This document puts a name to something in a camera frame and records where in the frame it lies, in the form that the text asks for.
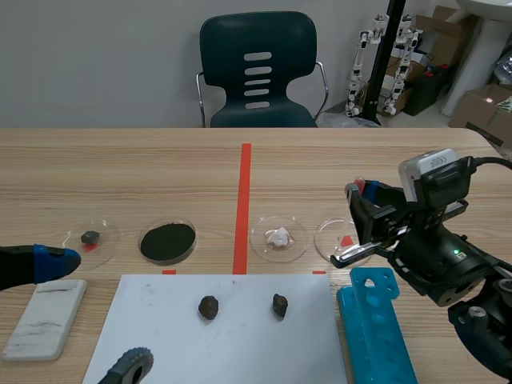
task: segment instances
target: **red tape line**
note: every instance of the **red tape line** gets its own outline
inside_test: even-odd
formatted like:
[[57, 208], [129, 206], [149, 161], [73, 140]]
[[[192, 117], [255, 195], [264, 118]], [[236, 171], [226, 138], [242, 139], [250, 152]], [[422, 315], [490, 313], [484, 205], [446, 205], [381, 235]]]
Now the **red tape line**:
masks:
[[233, 274], [247, 274], [247, 239], [249, 235], [250, 156], [252, 145], [242, 144], [238, 180], [237, 223], [234, 232]]

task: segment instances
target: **dark rock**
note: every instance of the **dark rock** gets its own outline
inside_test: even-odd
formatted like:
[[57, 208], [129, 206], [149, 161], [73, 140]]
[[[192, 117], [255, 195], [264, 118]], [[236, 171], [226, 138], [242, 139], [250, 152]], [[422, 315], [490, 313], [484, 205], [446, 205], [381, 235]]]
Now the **dark rock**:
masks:
[[279, 296], [278, 294], [274, 295], [274, 301], [272, 303], [272, 308], [277, 316], [280, 318], [284, 318], [286, 314], [286, 309], [288, 308], [288, 300], [284, 296]]
[[80, 238], [84, 244], [98, 244], [99, 232], [95, 230], [88, 230]]
[[214, 296], [205, 296], [199, 303], [199, 313], [206, 320], [213, 320], [217, 316], [218, 300]]

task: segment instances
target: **brown rock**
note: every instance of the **brown rock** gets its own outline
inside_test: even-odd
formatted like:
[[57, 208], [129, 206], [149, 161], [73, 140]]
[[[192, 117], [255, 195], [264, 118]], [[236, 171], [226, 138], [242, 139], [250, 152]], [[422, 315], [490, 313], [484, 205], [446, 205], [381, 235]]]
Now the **brown rock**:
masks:
[[205, 296], [199, 303], [199, 313], [206, 320], [213, 320], [217, 316], [218, 300], [214, 296]]
[[284, 318], [286, 314], [286, 309], [288, 308], [288, 300], [284, 296], [279, 296], [278, 294], [274, 295], [274, 300], [272, 303], [272, 308], [277, 316], [280, 318]]

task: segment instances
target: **red paper piece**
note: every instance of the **red paper piece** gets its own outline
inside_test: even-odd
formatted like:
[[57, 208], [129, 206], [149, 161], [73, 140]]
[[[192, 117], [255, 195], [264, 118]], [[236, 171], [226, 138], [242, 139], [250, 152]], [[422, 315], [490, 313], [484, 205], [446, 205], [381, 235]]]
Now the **red paper piece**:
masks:
[[99, 244], [82, 244], [83, 250], [88, 254], [92, 250], [95, 250], [99, 247]]
[[340, 244], [341, 246], [352, 246], [354, 242], [352, 241], [352, 238], [347, 234], [343, 236], [342, 242]]

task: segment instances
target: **white wall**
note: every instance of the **white wall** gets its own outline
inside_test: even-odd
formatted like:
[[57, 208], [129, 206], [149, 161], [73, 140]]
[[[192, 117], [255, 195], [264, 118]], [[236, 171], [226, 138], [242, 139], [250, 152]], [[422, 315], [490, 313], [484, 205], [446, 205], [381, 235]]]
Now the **white wall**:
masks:
[[[429, 6], [409, 0], [406, 10]], [[358, 32], [386, 8], [383, 0], [2, 0], [0, 126], [200, 126], [202, 23], [260, 10], [312, 17], [332, 106], [346, 98]], [[371, 55], [366, 64], [371, 68]], [[312, 113], [322, 103], [317, 71], [288, 89]], [[223, 91], [204, 91], [211, 117]]]

